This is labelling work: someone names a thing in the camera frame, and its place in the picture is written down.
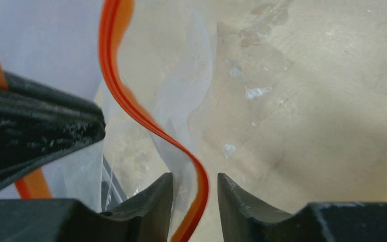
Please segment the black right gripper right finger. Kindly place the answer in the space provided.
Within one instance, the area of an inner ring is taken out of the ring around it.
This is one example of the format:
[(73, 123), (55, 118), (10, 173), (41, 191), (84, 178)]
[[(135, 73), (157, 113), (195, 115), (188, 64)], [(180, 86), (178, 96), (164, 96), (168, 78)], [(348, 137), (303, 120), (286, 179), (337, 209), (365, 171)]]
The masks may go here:
[(294, 214), (217, 175), (224, 241), (387, 241), (387, 202), (312, 202)]

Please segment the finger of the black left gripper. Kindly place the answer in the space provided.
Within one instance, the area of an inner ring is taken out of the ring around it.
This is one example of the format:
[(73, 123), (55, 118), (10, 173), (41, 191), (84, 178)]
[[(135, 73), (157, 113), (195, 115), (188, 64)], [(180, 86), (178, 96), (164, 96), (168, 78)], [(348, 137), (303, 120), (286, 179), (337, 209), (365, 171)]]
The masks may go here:
[(0, 190), (105, 137), (93, 101), (5, 72), (0, 88)]

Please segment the clear orange zip bag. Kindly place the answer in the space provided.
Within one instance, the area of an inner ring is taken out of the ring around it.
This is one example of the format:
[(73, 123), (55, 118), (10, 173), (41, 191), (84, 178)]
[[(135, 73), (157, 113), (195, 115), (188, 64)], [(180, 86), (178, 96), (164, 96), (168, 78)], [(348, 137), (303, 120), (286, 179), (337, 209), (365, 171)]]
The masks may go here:
[(0, 200), (113, 209), (173, 176), (166, 241), (188, 241), (209, 179), (197, 158), (216, 53), (211, 1), (0, 1), (5, 72), (93, 101), (103, 140), (37, 168)]

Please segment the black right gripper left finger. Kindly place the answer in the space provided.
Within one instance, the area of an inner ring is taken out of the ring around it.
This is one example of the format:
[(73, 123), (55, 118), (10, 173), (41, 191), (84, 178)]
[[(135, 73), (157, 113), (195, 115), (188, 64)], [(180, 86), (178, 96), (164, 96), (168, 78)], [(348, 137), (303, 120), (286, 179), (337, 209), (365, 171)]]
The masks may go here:
[(0, 200), (0, 241), (166, 241), (173, 176), (96, 213), (75, 199)]

